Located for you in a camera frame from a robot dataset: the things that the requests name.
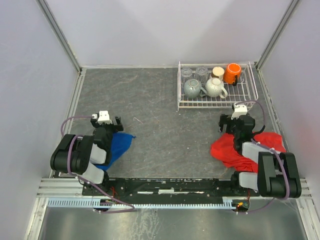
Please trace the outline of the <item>cream ceramic mug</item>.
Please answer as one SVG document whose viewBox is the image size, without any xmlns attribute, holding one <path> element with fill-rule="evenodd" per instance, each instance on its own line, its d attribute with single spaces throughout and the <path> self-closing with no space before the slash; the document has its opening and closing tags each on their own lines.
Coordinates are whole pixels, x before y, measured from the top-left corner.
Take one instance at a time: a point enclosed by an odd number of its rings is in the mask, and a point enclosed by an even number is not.
<svg viewBox="0 0 320 240">
<path fill-rule="evenodd" d="M 212 98 L 220 97 L 225 99 L 228 96 L 227 90 L 224 88 L 224 83 L 219 78 L 210 78 L 205 84 L 207 95 Z"/>
</svg>

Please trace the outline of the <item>white wire dish rack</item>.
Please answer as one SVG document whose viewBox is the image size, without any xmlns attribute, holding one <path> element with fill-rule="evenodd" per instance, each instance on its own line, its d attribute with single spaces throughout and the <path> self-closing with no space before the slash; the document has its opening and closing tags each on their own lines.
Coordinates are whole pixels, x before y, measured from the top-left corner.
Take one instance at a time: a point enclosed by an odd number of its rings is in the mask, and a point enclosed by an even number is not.
<svg viewBox="0 0 320 240">
<path fill-rule="evenodd" d="M 259 99 L 257 85 L 254 77 L 254 65 L 251 62 L 241 62 L 241 73 L 239 82 L 233 86 L 225 83 L 224 88 L 227 91 L 227 97 L 221 98 L 204 96 L 202 93 L 196 98 L 189 98 L 184 91 L 184 84 L 187 81 L 187 77 L 183 76 L 183 69 L 191 69 L 192 76 L 196 76 L 196 69 L 200 67 L 207 68 L 208 77 L 211 77 L 212 69 L 215 67 L 227 68 L 226 63 L 178 63 L 177 72 L 177 109 L 227 109 L 234 103 L 249 101 L 246 104 L 247 108 L 253 107 L 253 100 Z"/>
</svg>

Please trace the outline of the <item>grey-green glazed mug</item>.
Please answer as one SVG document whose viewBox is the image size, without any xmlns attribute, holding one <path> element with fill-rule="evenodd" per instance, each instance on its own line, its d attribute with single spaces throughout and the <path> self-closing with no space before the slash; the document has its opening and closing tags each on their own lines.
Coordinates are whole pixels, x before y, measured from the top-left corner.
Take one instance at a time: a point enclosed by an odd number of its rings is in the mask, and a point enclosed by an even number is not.
<svg viewBox="0 0 320 240">
<path fill-rule="evenodd" d="M 183 91 L 189 99 L 203 98 L 208 94 L 202 83 L 197 79 L 187 80 L 183 85 Z"/>
</svg>

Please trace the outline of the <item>steel tin cup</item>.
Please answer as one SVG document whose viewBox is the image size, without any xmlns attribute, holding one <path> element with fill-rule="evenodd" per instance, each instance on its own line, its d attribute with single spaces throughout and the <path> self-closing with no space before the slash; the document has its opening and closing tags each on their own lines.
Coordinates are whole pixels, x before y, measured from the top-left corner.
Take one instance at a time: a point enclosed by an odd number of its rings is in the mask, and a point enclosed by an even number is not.
<svg viewBox="0 0 320 240">
<path fill-rule="evenodd" d="M 225 70 L 220 67 L 220 66 L 215 66 L 213 69 L 212 69 L 212 72 L 211 72 L 211 77 L 212 78 L 219 78 L 220 80 L 223 79 L 224 77 L 224 74 L 225 74 Z"/>
</svg>

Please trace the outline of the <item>clear plastic cup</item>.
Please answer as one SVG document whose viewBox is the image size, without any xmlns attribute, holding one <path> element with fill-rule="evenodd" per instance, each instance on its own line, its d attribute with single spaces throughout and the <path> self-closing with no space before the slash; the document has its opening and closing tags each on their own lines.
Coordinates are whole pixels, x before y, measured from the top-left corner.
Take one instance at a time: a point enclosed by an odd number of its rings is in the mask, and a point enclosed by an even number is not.
<svg viewBox="0 0 320 240">
<path fill-rule="evenodd" d="M 190 67 L 183 67 L 180 70 L 181 82 L 184 84 L 188 80 L 193 79 L 193 70 Z"/>
<path fill-rule="evenodd" d="M 195 70 L 195 79 L 201 83 L 205 83 L 208 80 L 208 68 L 205 66 L 197 67 Z"/>
</svg>

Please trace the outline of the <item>orange enamel mug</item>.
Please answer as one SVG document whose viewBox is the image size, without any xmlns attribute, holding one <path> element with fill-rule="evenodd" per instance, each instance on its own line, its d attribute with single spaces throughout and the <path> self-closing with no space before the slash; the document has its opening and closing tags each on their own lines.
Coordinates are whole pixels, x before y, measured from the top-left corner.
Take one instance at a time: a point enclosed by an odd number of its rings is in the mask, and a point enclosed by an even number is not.
<svg viewBox="0 0 320 240">
<path fill-rule="evenodd" d="M 240 81 L 242 68 L 237 63 L 229 63 L 223 75 L 223 81 L 229 85 L 236 86 Z"/>
</svg>

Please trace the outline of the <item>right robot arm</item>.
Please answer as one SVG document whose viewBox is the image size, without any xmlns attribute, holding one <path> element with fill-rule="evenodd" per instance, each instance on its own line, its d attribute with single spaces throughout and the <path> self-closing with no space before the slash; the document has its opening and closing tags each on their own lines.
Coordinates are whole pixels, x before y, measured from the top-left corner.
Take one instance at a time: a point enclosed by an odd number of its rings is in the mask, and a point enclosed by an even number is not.
<svg viewBox="0 0 320 240">
<path fill-rule="evenodd" d="M 232 148 L 241 156 L 257 163 L 257 173 L 239 171 L 236 174 L 240 187 L 257 191 L 262 197 L 299 198 L 302 185 L 296 162 L 291 152 L 280 152 L 255 140 L 266 128 L 263 124 L 254 131 L 256 120 L 248 113 L 240 116 L 221 114 L 219 130 L 232 136 Z"/>
</svg>

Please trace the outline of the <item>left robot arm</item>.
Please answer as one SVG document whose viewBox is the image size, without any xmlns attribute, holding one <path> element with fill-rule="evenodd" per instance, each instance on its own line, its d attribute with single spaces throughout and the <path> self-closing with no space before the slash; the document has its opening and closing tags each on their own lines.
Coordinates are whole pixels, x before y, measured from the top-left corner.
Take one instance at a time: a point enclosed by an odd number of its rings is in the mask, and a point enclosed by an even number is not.
<svg viewBox="0 0 320 240">
<path fill-rule="evenodd" d="M 91 135 L 65 134 L 64 125 L 75 118 L 71 116 L 62 122 L 62 138 L 50 158 L 50 167 L 54 171 L 78 177 L 88 184 L 102 184 L 107 174 L 100 167 L 111 162 L 114 134 L 124 130 L 122 119 L 116 116 L 114 123 L 107 111 L 101 111 L 86 116 L 94 127 Z"/>
</svg>

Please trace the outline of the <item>blue cloth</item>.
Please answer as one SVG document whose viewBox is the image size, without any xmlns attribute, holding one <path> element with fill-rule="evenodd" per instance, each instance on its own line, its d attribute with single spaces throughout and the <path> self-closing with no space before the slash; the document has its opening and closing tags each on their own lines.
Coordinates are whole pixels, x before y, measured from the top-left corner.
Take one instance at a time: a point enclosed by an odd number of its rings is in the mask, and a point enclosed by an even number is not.
<svg viewBox="0 0 320 240">
<path fill-rule="evenodd" d="M 104 164 L 94 165 L 98 169 L 107 171 L 113 163 L 115 163 L 131 147 L 132 141 L 135 138 L 136 136 L 124 132 L 114 133 L 111 142 L 111 159 L 109 163 L 105 162 Z"/>
</svg>

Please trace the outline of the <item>red cloth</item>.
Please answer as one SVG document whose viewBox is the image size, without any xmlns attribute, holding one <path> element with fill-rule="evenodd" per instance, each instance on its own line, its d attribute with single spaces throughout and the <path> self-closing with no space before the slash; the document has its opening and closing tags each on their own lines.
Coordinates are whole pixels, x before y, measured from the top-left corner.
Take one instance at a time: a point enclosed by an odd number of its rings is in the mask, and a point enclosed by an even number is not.
<svg viewBox="0 0 320 240">
<path fill-rule="evenodd" d="M 256 135 L 254 140 L 269 148 L 274 148 L 276 151 L 286 152 L 282 136 L 275 132 L 263 132 Z M 258 172 L 258 164 L 255 161 L 238 154 L 234 149 L 234 136 L 232 134 L 224 133 L 212 143 L 210 154 L 227 168 L 235 168 L 238 172 Z"/>
</svg>

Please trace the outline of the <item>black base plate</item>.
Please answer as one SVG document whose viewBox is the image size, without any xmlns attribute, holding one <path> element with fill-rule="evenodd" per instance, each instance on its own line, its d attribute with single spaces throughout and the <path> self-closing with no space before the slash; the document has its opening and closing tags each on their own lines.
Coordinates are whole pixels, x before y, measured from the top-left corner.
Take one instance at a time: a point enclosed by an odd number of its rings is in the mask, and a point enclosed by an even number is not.
<svg viewBox="0 0 320 240">
<path fill-rule="evenodd" d="M 257 197 L 254 190 L 218 178 L 106 178 L 98 187 L 129 204 L 221 204 L 224 197 Z"/>
</svg>

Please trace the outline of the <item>aluminium frame rail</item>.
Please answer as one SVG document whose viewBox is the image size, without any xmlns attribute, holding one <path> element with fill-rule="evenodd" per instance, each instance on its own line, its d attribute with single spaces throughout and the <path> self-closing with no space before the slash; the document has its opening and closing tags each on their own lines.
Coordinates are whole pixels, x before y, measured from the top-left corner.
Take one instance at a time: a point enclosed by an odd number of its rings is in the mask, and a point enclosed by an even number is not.
<svg viewBox="0 0 320 240">
<path fill-rule="evenodd" d="M 88 183 L 80 183 L 75 178 L 44 178 L 37 192 L 39 197 L 100 197 L 104 196 L 98 189 Z M 248 196 L 247 199 L 260 198 Z"/>
</svg>

